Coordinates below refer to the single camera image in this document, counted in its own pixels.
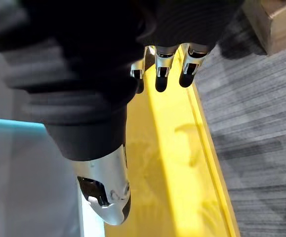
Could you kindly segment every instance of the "robotic hand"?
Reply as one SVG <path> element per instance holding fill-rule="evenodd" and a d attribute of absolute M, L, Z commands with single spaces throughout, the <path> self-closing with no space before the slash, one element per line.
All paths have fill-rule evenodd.
<path fill-rule="evenodd" d="M 144 90 L 145 46 L 156 49 L 155 87 L 162 92 L 175 51 L 189 43 L 179 80 L 188 87 L 242 2 L 15 2 L 26 18 L 0 31 L 0 51 L 53 39 L 67 72 L 47 80 L 11 77 L 6 84 L 30 94 L 30 114 L 45 124 L 63 156 L 72 161 L 84 197 L 108 224 L 123 223 L 130 211 L 126 105 Z"/>

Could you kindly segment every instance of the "yellow surface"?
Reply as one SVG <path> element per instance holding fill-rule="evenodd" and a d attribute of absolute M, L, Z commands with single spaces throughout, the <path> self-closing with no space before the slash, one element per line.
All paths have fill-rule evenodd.
<path fill-rule="evenodd" d="M 181 88 L 182 50 L 165 92 L 155 66 L 128 107 L 126 153 L 132 205 L 107 237 L 239 237 L 216 153 L 195 88 Z"/>

